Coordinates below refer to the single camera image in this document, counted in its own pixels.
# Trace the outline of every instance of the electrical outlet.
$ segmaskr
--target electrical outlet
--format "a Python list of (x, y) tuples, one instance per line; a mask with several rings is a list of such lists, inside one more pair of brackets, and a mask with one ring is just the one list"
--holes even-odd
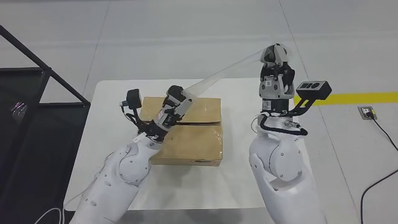
[(359, 106), (358, 111), (359, 111), (362, 119), (364, 119), (364, 120), (372, 120), (371, 117), (366, 116), (366, 113), (368, 113), (368, 112), (372, 112), (374, 119), (377, 119), (376, 112), (373, 110), (373, 107), (371, 107), (371, 106)]

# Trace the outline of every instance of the yellow stripe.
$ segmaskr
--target yellow stripe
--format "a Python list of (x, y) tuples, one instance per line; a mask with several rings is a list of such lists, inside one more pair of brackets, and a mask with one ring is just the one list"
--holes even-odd
[[(300, 101), (299, 96), (294, 97), (294, 103)], [(326, 100), (317, 100), (313, 105), (360, 105), (373, 103), (398, 103), (398, 92), (387, 93), (344, 93), (329, 95)]]

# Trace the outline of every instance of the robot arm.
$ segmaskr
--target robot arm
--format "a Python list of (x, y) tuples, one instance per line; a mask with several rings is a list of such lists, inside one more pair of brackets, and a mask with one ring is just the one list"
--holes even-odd
[(158, 116), (144, 124), (137, 115), (137, 108), (141, 107), (139, 92), (130, 90), (121, 107), (123, 111), (125, 106), (134, 111), (134, 115), (130, 114), (128, 118), (137, 125), (139, 135), (107, 158), (99, 175), (81, 196), (70, 223), (116, 223), (129, 208), (149, 173), (149, 159), (160, 151), (164, 137), (182, 119), (191, 104), (190, 95), (182, 87), (171, 86)]
[[(295, 143), (308, 132), (292, 117), (304, 114), (315, 100), (326, 99), (331, 88), (327, 82), (300, 84), (297, 93), (302, 100), (289, 111), (295, 72), (285, 49), (279, 44), (266, 48), (261, 62), (262, 111), (249, 161), (262, 198), (275, 224), (325, 224), (315, 181)], [(269, 180), (267, 174), (275, 180)]]

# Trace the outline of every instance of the table top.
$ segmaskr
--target table top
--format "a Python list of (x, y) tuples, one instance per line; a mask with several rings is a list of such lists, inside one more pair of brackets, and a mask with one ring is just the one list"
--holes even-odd
[[(101, 169), (104, 158), (128, 144), (136, 127), (122, 114), (119, 102), (130, 89), (141, 97), (165, 96), (171, 85), (184, 88), (200, 80), (123, 80), (97, 84), (69, 181), (65, 202), (83, 191)], [(130, 210), (264, 207), (249, 165), (249, 147), (256, 134), (250, 124), (261, 110), (258, 78), (221, 79), (202, 97), (221, 98), (223, 160), (218, 167), (152, 166)], [(297, 142), (310, 168), (303, 139)], [(65, 209), (76, 210), (80, 198)]]

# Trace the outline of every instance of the brown cardboard box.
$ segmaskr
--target brown cardboard box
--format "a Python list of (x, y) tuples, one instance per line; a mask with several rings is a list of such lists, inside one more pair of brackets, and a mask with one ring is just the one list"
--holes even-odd
[[(164, 98), (145, 97), (140, 119), (150, 121), (162, 108)], [(218, 166), (223, 159), (221, 99), (199, 98), (166, 135), (164, 147), (152, 164)]]

